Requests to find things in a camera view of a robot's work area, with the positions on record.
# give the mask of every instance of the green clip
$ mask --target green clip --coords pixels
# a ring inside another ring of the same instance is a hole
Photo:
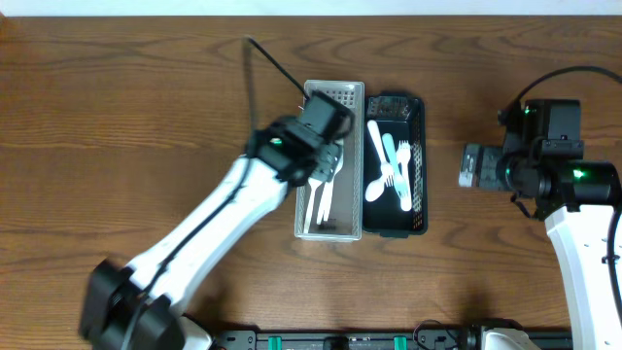
[[[281,350],[280,336],[270,336],[268,338],[268,350]]]
[[[396,350],[408,350],[408,339],[405,336],[396,336],[393,338]]]

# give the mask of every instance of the wooden tabletop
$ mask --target wooden tabletop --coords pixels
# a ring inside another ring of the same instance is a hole
[[[8,18],[0,27],[0,347],[74,349],[86,280],[126,263],[221,181],[247,139],[252,34],[304,82],[406,89],[427,106],[428,233],[294,238],[295,195],[208,276],[212,329],[412,329],[481,317],[570,325],[544,224],[507,193],[457,186],[466,142],[498,145],[497,110],[575,64],[622,73],[619,17]],[[256,55],[261,124],[300,94]],[[531,97],[579,98],[586,158],[622,166],[622,89],[576,73]]]

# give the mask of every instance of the green led indicator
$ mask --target green led indicator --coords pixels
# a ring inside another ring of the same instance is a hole
[[[572,174],[574,174],[574,177],[577,178],[577,179],[580,179],[583,176],[585,176],[585,173],[583,171],[581,171],[581,170],[578,170],[578,169],[574,169],[572,171]]]

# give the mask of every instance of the cable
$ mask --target cable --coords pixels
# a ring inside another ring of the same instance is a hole
[[[430,322],[439,324],[445,330],[447,335],[449,335],[449,337],[452,338],[456,342],[456,345],[447,347],[447,348],[445,348],[445,350],[450,350],[450,349],[458,348],[458,346],[460,345],[458,343],[458,339],[454,335],[449,333],[449,330],[447,330],[447,327],[445,327],[445,325],[442,322],[436,321],[436,320],[433,320],[433,319],[428,319],[428,320],[421,321],[421,323],[419,325],[417,325],[417,327],[415,327],[415,330],[412,332],[412,341],[414,341],[415,344],[417,344],[417,346],[423,348],[424,350],[431,350],[429,347],[427,347],[426,345],[422,344],[421,341],[419,341],[419,334],[418,334],[419,329],[421,328],[421,326],[423,326],[426,323],[430,323]]]
[[[538,79],[536,79],[533,83],[529,84],[527,87],[523,88],[523,90],[512,100],[512,102],[508,105],[506,111],[509,111],[512,106],[516,103],[519,103],[520,100],[529,92],[532,88],[537,86],[538,84],[551,79],[553,77],[557,77],[562,74],[571,73],[571,72],[592,72],[604,75],[606,77],[611,78],[613,81],[622,85],[622,76],[602,67],[597,66],[571,66],[562,69],[558,69],[547,73]],[[532,158],[532,152],[530,150],[530,161]],[[603,260],[607,261],[609,267],[609,279],[611,280],[611,290],[613,291],[613,301],[615,302],[615,308],[618,312],[618,318],[620,319],[620,325],[622,325],[622,296],[620,296],[620,285],[618,283],[618,276],[615,270],[615,262],[619,259],[615,255],[615,232],[617,230],[618,221],[620,220],[620,215],[622,214],[622,200],[618,205],[614,207],[613,217],[611,218],[611,224],[609,224],[609,232],[607,235],[606,242],[606,256]]]
[[[283,75],[287,79],[289,79],[290,82],[292,82],[292,84],[294,84],[300,90],[300,92],[302,92],[302,95],[304,95],[305,101],[308,101],[309,98],[311,98],[311,97],[309,97],[309,94],[304,90],[304,87],[302,87],[302,85],[296,79],[294,79],[294,77],[292,77],[292,75],[290,75],[290,73],[288,73],[288,71],[286,71],[285,68],[283,68],[279,64],[279,62],[277,62],[274,58],[272,58],[270,53],[268,53],[266,50],[264,50],[263,47],[257,41],[255,41],[255,39],[253,39],[250,36],[246,36],[245,39],[249,43],[251,43],[251,45],[253,45],[257,50],[259,50],[259,52],[262,53],[265,56],[265,58],[267,58],[270,62],[272,62],[272,64],[274,64],[276,69],[278,69],[281,73],[283,73]]]
[[[611,223],[609,224],[609,233],[606,237],[606,257],[609,267],[609,279],[611,280],[611,289],[613,291],[613,301],[615,302],[615,308],[618,311],[618,318],[620,319],[620,325],[622,325],[622,299],[620,298],[620,284],[618,283],[618,275],[615,270],[615,262],[620,257],[615,255],[615,232],[618,228],[618,222],[620,221],[620,214],[622,214],[622,201],[613,209],[613,217],[611,217]]]
[[[159,264],[159,269],[155,272],[152,281],[145,287],[145,289],[141,293],[140,300],[138,302],[138,306],[136,307],[132,317],[127,325],[127,329],[125,330],[125,335],[123,336],[123,343],[121,345],[121,350],[127,350],[129,348],[129,342],[134,333],[134,329],[136,328],[136,324],[138,323],[138,318],[140,317],[142,308],[147,303],[149,299],[149,294],[152,289],[156,285],[159,277],[166,272],[166,268],[168,265],[175,259],[177,254],[190,242],[207,224],[209,224],[212,219],[214,219],[227,205],[233,200],[237,193],[242,188],[242,185],[246,181],[248,174],[251,169],[251,159],[255,156],[256,144],[254,133],[257,128],[257,114],[256,114],[256,104],[255,104],[255,90],[253,84],[253,69],[251,65],[251,49],[252,47],[248,44],[253,44],[255,41],[252,38],[246,37],[243,42],[242,48],[242,59],[244,64],[244,78],[246,82],[246,89],[248,93],[249,99],[249,120],[250,120],[250,132],[251,136],[249,137],[249,144],[246,149],[246,158],[248,159],[246,164],[244,165],[244,170],[242,171],[242,176],[240,177],[237,185],[231,190],[226,199],[219,205],[216,210],[212,212],[201,224],[195,227],[192,232],[190,232],[184,239],[164,258],[164,260]]]

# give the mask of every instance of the white wall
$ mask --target white wall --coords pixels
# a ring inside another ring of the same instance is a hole
[[[13,16],[622,15],[622,0],[0,0]]]

